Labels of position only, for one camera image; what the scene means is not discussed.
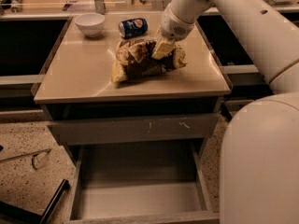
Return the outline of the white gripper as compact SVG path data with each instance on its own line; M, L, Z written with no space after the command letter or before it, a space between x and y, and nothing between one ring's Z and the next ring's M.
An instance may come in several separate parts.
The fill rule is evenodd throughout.
M161 60L175 49L175 40L185 39L194 27L194 23L181 20L168 5L161 17L161 26L158 27L155 40L156 45L151 57Z

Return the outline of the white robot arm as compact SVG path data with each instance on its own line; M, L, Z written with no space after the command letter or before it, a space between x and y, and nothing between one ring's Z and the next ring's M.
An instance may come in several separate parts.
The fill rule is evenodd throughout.
M236 67L237 81L271 91L223 136L220 224L299 224L299 28L264 0L172 0L162 36L184 39L211 7L251 59Z

